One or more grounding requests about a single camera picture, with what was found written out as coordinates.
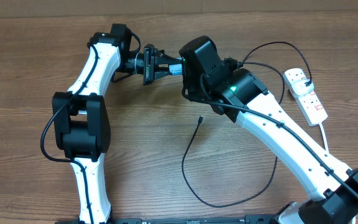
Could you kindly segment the white power strip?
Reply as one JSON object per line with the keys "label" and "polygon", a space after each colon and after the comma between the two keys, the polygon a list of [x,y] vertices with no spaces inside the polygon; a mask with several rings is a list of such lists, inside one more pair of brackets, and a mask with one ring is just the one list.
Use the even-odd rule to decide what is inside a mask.
{"label": "white power strip", "polygon": [[[309,81],[303,70],[300,68],[292,68],[287,70],[284,73],[284,80],[289,88],[290,93],[292,83],[300,80]],[[301,96],[299,98],[294,97],[294,99],[301,109],[301,112],[303,113],[303,116],[305,117],[309,126],[320,125],[328,118],[328,114],[325,111],[322,103],[319,101],[318,96],[314,90],[305,96]]]}

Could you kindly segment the Samsung Galaxy smartphone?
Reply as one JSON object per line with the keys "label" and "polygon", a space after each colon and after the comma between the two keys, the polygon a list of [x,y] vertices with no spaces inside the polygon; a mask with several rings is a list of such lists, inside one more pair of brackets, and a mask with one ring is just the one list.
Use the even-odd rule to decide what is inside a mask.
{"label": "Samsung Galaxy smartphone", "polygon": [[168,69],[169,69],[170,75],[182,75],[182,65],[181,64],[169,65]]}

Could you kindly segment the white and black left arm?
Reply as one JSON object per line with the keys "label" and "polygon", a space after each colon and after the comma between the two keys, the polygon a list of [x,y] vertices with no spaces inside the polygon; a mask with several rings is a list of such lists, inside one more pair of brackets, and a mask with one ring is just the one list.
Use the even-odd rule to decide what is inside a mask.
{"label": "white and black left arm", "polygon": [[180,58],[171,57],[152,44],[131,50],[132,39],[138,39],[125,24],[113,24],[110,32],[97,32],[87,43],[89,57],[78,79],[66,92],[52,98],[53,115],[41,139],[42,154],[49,160],[45,137],[55,130],[57,147],[64,151],[61,159],[74,171],[80,199],[80,214],[75,223],[113,223],[112,205],[108,199],[104,158],[111,142],[104,95],[115,73],[126,77],[141,74],[144,84],[167,75],[181,74]]}

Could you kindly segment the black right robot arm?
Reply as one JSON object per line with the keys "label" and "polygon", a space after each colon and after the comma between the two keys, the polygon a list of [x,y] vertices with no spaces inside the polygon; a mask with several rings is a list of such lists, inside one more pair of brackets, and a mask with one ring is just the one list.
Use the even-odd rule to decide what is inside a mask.
{"label": "black right robot arm", "polygon": [[210,105],[260,139],[298,179],[308,198],[290,202],[268,223],[349,223],[358,214],[358,168],[352,169],[303,131],[243,64],[220,58],[201,36],[180,51],[187,100]]}

